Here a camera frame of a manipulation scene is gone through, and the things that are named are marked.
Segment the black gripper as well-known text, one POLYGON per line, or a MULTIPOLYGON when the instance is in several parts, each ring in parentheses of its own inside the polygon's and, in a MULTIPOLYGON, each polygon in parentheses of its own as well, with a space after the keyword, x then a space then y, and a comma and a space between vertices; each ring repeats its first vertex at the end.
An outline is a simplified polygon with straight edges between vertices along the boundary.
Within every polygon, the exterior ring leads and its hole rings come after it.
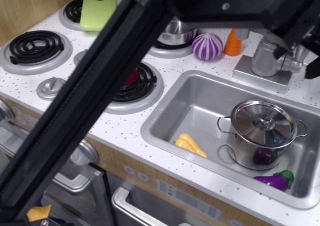
MULTIPOLYGON (((279 60, 302 45, 313 53, 320 52, 320 0, 276 0, 272 5, 267 36, 279 47, 273 57, 279 60)), ((320 58, 308 64, 305 79, 320 76, 320 58)))

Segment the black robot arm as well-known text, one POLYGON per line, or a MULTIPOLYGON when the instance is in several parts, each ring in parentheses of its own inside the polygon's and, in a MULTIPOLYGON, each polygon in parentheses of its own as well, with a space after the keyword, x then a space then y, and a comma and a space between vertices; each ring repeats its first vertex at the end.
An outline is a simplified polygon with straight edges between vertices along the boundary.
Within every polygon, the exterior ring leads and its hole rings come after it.
POLYGON ((320 51, 320 0, 122 0, 0 177, 0 223, 23 225, 70 154, 173 17, 196 28, 256 29, 320 51))

